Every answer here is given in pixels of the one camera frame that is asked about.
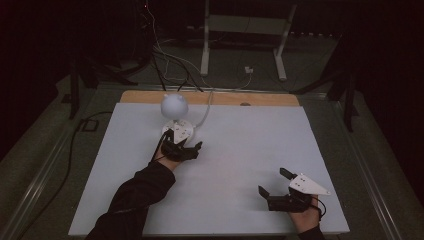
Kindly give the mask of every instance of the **white tabletop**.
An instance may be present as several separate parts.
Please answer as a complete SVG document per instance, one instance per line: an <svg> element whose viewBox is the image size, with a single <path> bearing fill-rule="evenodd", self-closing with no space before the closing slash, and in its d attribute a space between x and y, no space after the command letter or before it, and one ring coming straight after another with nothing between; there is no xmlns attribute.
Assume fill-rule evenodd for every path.
<svg viewBox="0 0 424 240"><path fill-rule="evenodd" d="M205 105L190 105L186 120L197 124ZM118 187L150 161L168 120L159 104L118 103L69 230L87 235L105 213ZM269 212L258 185L271 195L288 193L284 167L327 188L324 233L348 232L336 191L302 107L213 105L186 147L203 141L198 159L181 164L177 182L149 210L144 234L288 234L288 215Z"/></svg>

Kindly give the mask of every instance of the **white ball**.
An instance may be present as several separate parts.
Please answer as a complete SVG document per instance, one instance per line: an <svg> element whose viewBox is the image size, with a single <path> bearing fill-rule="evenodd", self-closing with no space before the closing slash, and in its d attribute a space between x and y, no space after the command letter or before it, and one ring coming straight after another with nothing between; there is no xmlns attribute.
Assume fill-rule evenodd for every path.
<svg viewBox="0 0 424 240"><path fill-rule="evenodd" d="M188 103L180 94L165 94L160 108L164 117L178 120L187 114Z"/></svg>

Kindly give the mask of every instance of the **floor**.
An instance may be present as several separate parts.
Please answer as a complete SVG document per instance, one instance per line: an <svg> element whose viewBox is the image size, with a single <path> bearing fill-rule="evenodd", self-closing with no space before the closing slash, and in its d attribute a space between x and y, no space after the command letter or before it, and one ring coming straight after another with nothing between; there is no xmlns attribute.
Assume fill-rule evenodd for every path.
<svg viewBox="0 0 424 240"><path fill-rule="evenodd" d="M166 71L168 89L178 88L186 77L181 67L169 63L171 54L182 58L196 85L218 91L264 91L285 93L317 80L337 41L330 38L290 36L283 54L288 80L276 76L272 47L238 45L221 41L212 45L209 75L200 77L202 45L199 40L185 43L161 39L157 62ZM253 68L252 74L244 67ZM60 95L43 112L16 146L0 163L0 229L2 239L80 239L67 235L85 181L103 139L109 113L96 115L96 132L75 132L78 120L99 112L113 111L127 89L160 90L156 70L149 65L129 80L128 87L103 79L97 89L81 89L81 109L69 120L70 106L61 102L69 93L69 77L58 83ZM360 92L355 95L357 115L354 131L348 132L341 120L343 100L325 98L331 84L299 95L318 146L341 200L351 232L329 235L328 239L383 240L421 239L424 236L424 210L407 184L405 176L374 121ZM195 86L183 87L193 90ZM61 191L40 213L69 176ZM281 237L237 237L222 239L281 239Z"/></svg>

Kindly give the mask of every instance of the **wire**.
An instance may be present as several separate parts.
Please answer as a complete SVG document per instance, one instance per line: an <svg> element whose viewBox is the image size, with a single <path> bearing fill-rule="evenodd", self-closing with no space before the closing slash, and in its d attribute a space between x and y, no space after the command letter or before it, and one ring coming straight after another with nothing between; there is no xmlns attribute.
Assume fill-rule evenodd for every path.
<svg viewBox="0 0 424 240"><path fill-rule="evenodd" d="M271 79L272 81L274 81L279 87L281 87L281 89L283 89L283 91L289 92L289 90L286 89L283 86L283 83L281 81L277 80L277 79L274 79L274 77L271 75L271 73L269 73L268 70L264 66L262 66L261 64L258 64L258 63L255 63L255 64L252 65L252 67L255 67L255 66L262 68L263 71L268 75L268 78Z"/></svg>
<svg viewBox="0 0 424 240"><path fill-rule="evenodd" d="M247 87L247 86L249 86L250 85L250 83L252 82L252 72L250 72L249 73L249 81L243 86L243 87L239 87L239 88L235 88L235 89L233 89L232 91L237 91L237 90L241 90L241 89L243 89L243 88L245 88L245 87Z"/></svg>
<svg viewBox="0 0 424 240"><path fill-rule="evenodd" d="M157 70L157 72L158 72L158 75L159 75L159 78L160 78L160 80L161 80L161 84L164 84L164 82L163 81L166 81L166 82L169 82L169 83L171 83L171 84L174 84L174 85L181 85L181 83L179 83L179 82L174 82L174 81L172 81L172 80L169 80L169 79L163 79L163 77L162 77L162 72L160 71L160 70L158 70L155 66L152 66L154 69L156 69Z"/></svg>
<svg viewBox="0 0 424 240"><path fill-rule="evenodd" d="M154 57L156 57L156 58L159 58L159 59L161 59L161 60L164 60L164 61L167 61L166 59L164 59L163 57L160 57L160 56L157 56L157 55L155 55L155 53L157 54L157 53L160 53L160 52L157 52L157 51L153 51L153 56ZM185 66L182 66L181 64L179 64L179 63L177 63L177 62L172 62L172 63L174 63L174 64L177 64L177 65L179 65L181 68L185 68ZM188 74L187 74L187 76L185 77L185 78L170 78L170 77L166 77L166 76L164 76L164 74L162 73L162 78L163 79L165 79L165 80L175 80L175 81L186 81L187 80L187 78L188 78Z"/></svg>
<svg viewBox="0 0 424 240"><path fill-rule="evenodd" d="M154 162L154 161L157 161L157 160L159 160L159 159L155 159L155 156L156 156L156 154L158 153L158 151L159 151L159 148L160 148L160 146L162 145L162 142L163 142L163 140L165 139L165 137L166 137L166 135L167 135L167 132L168 131L165 131L164 133L162 133L162 136L160 137L160 139L159 139L159 142L158 142L158 145L156 146L156 149L155 149L155 152L153 153L153 156L152 156L152 158L151 158L151 160L150 160L150 163L152 163L152 162Z"/></svg>
<svg viewBox="0 0 424 240"><path fill-rule="evenodd" d="M193 63L191 63L190 61L188 61L188 60L186 60L186 59L183 59L183 58L180 58L180 57L177 57L177 56L174 56L174 55L171 55L171 54L168 54L168 53L165 53L165 51L163 51L162 50L162 48L161 48L161 46L160 46L160 43L159 43L159 40L158 40L158 37L157 37L157 34L156 34L156 30L155 30L155 23L156 23L156 19L155 19L155 17L153 16L153 13L150 11L150 9L149 9L149 2L148 2L148 0L146 0L146 9L147 9L147 12L150 14L150 16L152 17L152 20L153 20L153 33L154 33L154 35L155 35L155 40L156 40L156 44L157 44L157 47L156 46L154 46L154 48L156 48L160 53L162 53L162 55L163 55L163 57L164 57L164 59L165 59L165 61L166 61L166 65L165 65L165 73L163 73L162 75L162 77L163 78L165 78L166 79L166 75L167 75L167 73L168 73L168 66L169 66L169 59L167 58L167 57L172 57L172 58L174 58L174 59L178 59L178 60L181 60L181 61L184 61L184 62L187 62L187 63L189 63L190 65L192 65L196 70L197 70L197 72L199 72L199 74L200 74L200 70L193 64ZM203 77L202 76L200 76L200 78L202 79L202 81L203 81L203 83L206 85L206 86L208 86L208 87L210 87L210 88L213 88L212 86L210 86L209 84L207 84L206 82L205 82L205 80L203 79Z"/></svg>
<svg viewBox="0 0 424 240"><path fill-rule="evenodd" d="M63 178L62 182L60 183L59 187L56 189L56 192L52 195L52 197L49 199L49 201L47 201L47 203L44 205L44 207L37 213L37 215L34 216L34 218L32 219L32 221L24 228L24 230L22 230L21 234L18 236L18 240L22 239L22 237L26 234L26 232L31 228L31 226L38 220L38 218L46 211L46 209L50 206L50 204L55 200L55 198L59 195L60 191L63 189L63 186L65 185L66 181L68 180L68 177L71 173L71 167L72 167L72 153L73 153L73 148L74 148L74 140L75 140L75 136L78 133L78 131L80 130L81 126L86 123L87 121L91 120L92 117L95 117L97 115L100 114L110 114L112 112L98 112L96 114L93 114L85 119L81 119L80 122L78 123L78 126L75 128L73 134L72 134L72 138L71 138L71 145L70 145L70 149L69 149L69 155L68 155L68 163L67 163L67 167L66 167L66 174L65 177Z"/></svg>
<svg viewBox="0 0 424 240"><path fill-rule="evenodd" d="M163 82L163 78L162 78L162 72L159 70L159 67L154 55L152 56L152 64L153 64L153 68L156 69L156 73L158 74L160 84L162 85L162 90L166 91L165 83Z"/></svg>
<svg viewBox="0 0 424 240"><path fill-rule="evenodd" d="M198 124L196 124L196 125L194 125L194 126L193 126L193 128L198 128L198 127L202 126L202 124L205 122L206 117L207 117L207 116L208 116L208 114L209 114L209 109L210 109L211 104L212 104L213 93L214 93L214 91L210 91L210 92L209 92L209 97L208 97L208 107L206 108L205 115L203 116L202 120L201 120Z"/></svg>
<svg viewBox="0 0 424 240"><path fill-rule="evenodd" d="M245 34L246 33L246 31L247 31L247 29L249 28L249 25L250 25L250 17L249 17L249 20L247 21L247 24L246 24L246 27L244 28L244 30L243 30L243 32L242 32L242 34ZM239 72L239 67L240 67L240 63L241 63L241 57L243 56L243 54L244 54L244 49L241 51L241 53L240 53L240 55L239 55L239 59L238 59L238 61L237 61L237 67L236 67L236 78L237 79L239 79L238 78L238 72Z"/></svg>
<svg viewBox="0 0 424 240"><path fill-rule="evenodd" d="M175 64L177 64L177 65L179 65L180 67L182 67L185 71L186 71L186 74L187 74L187 77L185 78L185 79L177 79L177 78L166 78L166 77L164 77L164 76L162 76L164 79L166 79L166 80L178 80L178 81L184 81L183 82L183 84L180 86L180 87L182 87L183 85L185 85L185 84L189 84L188 83L188 80L192 80L192 82L193 82L193 85L192 84L189 84L189 85L192 85L192 86L194 86L195 88L197 88L197 90L199 90L200 92L203 92L203 90L197 85L197 83L196 83L196 81L194 80L194 78L193 78L193 76L191 75L191 73L190 73L190 71L188 70L188 68L184 65L184 63L183 62L181 62L181 60L180 59L178 59L178 58L175 58L175 56L172 56L172 55L170 55L169 56L170 58L172 58L175 62Z"/></svg>
<svg viewBox="0 0 424 240"><path fill-rule="evenodd" d="M133 39L134 43L133 43L133 50L131 52L131 58L134 57L135 51L136 51L136 48L137 48L137 2L136 2L136 0L133 0L132 3L134 4L134 10L133 10L133 13L134 13L134 39Z"/></svg>
<svg viewBox="0 0 424 240"><path fill-rule="evenodd" d="M321 219L327 213L327 207L325 207L325 204L321 200L319 200L318 198L316 198L316 197L312 197L312 198L317 200L318 202L320 202L321 205L324 207L324 212L322 213L321 209L319 207L315 207L315 206L311 205L312 207L317 208L319 210L319 212L320 212L319 219Z"/></svg>
<svg viewBox="0 0 424 240"><path fill-rule="evenodd" d="M163 155L162 157L158 157L158 158L156 158L155 160L153 160L153 161L159 161L159 160L161 160L162 158L164 158L164 157L166 157L165 155Z"/></svg>

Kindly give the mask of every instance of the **black sleeve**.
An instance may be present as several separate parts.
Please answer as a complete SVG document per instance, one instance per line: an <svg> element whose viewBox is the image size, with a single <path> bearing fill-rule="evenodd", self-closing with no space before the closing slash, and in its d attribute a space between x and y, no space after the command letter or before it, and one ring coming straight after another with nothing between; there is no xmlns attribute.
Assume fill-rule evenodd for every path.
<svg viewBox="0 0 424 240"><path fill-rule="evenodd" d="M319 225L306 232L298 234L301 240L325 240Z"/></svg>
<svg viewBox="0 0 424 240"><path fill-rule="evenodd" d="M149 164L119 187L86 240L140 239L149 206L162 200L174 183L171 170L158 162Z"/></svg>

